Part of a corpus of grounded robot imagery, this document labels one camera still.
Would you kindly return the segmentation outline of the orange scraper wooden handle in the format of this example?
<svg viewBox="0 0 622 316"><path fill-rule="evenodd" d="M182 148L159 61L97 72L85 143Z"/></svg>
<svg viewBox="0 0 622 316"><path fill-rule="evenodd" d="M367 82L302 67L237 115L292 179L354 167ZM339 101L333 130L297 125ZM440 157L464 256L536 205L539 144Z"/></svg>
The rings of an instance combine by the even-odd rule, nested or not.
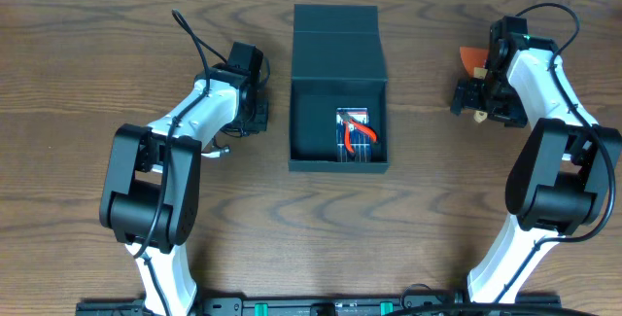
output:
<svg viewBox="0 0 622 316"><path fill-rule="evenodd" d="M460 80L458 85L460 105L463 109L474 110L474 120L477 123L483 123L488 117L483 102L484 79L488 72L486 69L488 51L460 47L460 56L467 72L467 78Z"/></svg>

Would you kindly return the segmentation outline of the small claw hammer black grip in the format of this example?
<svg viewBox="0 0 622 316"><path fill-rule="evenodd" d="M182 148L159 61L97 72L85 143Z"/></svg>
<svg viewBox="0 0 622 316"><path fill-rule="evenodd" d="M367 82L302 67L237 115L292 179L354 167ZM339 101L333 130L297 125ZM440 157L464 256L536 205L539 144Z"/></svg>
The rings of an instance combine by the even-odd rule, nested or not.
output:
<svg viewBox="0 0 622 316"><path fill-rule="evenodd" d="M209 152L202 153L204 158L221 158L230 153L229 146L212 148Z"/></svg>

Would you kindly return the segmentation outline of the red handled cutting pliers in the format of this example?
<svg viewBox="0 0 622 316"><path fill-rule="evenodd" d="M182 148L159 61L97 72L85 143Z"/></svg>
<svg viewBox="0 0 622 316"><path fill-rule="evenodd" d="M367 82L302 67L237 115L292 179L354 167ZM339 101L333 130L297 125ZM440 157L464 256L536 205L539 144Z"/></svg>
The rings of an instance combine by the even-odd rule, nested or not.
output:
<svg viewBox="0 0 622 316"><path fill-rule="evenodd" d="M352 115L350 115L346 111L339 111L337 115L340 117L344 125L343 143L344 143L344 147L348 155L351 158L353 158L356 155L356 150L352 144L352 133L353 132L358 132L359 134L366 136L367 139L372 144L375 144L378 142L378 136L376 132L372 128L367 126L366 124L359 122L357 119L355 119Z"/></svg>

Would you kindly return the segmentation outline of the precision screwdriver set case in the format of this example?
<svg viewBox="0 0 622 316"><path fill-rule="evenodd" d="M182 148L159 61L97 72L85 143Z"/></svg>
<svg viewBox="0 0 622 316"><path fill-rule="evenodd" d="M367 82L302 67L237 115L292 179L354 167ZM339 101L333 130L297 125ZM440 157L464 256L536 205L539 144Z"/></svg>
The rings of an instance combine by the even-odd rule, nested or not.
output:
<svg viewBox="0 0 622 316"><path fill-rule="evenodd" d="M352 133L352 144L356 150L356 155L353 158L348 155L343 143L344 125L337 115L339 111L346 111L359 122L370 127L369 114L366 108L337 108L335 122L337 160L339 162L371 162L371 147L374 144L372 144L366 136L358 132Z"/></svg>

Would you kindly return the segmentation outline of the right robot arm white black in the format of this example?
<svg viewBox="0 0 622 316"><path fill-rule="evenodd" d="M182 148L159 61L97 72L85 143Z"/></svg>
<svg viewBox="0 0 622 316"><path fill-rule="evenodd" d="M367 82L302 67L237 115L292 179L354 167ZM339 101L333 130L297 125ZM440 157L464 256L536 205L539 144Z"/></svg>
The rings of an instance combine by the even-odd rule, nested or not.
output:
<svg viewBox="0 0 622 316"><path fill-rule="evenodd" d="M486 114L531 134L505 185L508 214L482 262L467 276L476 303L512 303L538 263L575 231L607 216L621 134L598 124L568 81L557 44L528 32L525 18L491 25L486 75L459 80L451 111Z"/></svg>

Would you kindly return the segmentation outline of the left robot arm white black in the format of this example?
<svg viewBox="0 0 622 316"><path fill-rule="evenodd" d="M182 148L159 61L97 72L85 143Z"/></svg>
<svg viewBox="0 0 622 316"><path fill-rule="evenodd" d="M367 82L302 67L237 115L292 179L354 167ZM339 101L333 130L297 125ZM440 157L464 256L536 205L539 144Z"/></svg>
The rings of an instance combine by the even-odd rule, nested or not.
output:
<svg viewBox="0 0 622 316"><path fill-rule="evenodd" d="M200 165L226 147L206 152L214 137L267 129L263 90L269 63L249 44L233 44L228 58L197 75L190 94L146 126L118 128L99 208L100 224L133 256L146 296L130 306L139 315L190 315L198 287L186 242L194 225Z"/></svg>

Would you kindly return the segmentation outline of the black open gift box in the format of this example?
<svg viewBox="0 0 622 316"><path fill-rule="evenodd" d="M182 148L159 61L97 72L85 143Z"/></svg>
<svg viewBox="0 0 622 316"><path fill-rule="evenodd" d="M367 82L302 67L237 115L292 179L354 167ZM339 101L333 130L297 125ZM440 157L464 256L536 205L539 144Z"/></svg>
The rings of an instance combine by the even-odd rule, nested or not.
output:
<svg viewBox="0 0 622 316"><path fill-rule="evenodd" d="M387 171L388 72L377 7L295 5L291 82L291 171ZM337 108L367 109L378 136L371 162L337 160Z"/></svg>

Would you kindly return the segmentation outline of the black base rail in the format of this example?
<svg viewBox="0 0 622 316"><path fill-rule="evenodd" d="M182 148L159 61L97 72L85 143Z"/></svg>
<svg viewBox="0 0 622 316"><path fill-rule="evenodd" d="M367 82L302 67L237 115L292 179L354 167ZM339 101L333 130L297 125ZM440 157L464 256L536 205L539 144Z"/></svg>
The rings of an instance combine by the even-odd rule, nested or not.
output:
<svg viewBox="0 0 622 316"><path fill-rule="evenodd" d="M546 294L519 294L517 304L562 307L561 298ZM405 307L458 303L457 298L419 292L400 298L207 298L196 301L189 315L204 316L348 316L387 315ZM159 315L141 300L86 300L76 305L75 315Z"/></svg>

